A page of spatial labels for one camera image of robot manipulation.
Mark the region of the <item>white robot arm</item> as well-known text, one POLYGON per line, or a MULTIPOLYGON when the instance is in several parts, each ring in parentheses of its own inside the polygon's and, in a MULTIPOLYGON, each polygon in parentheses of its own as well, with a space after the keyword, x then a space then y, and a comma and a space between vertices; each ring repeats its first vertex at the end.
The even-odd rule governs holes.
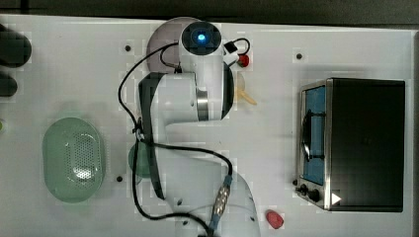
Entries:
POLYGON ((205 21, 176 38, 177 71, 152 70, 138 84, 137 136, 152 187, 171 208, 176 237, 261 237, 247 182, 215 147, 234 102, 235 51, 205 21))

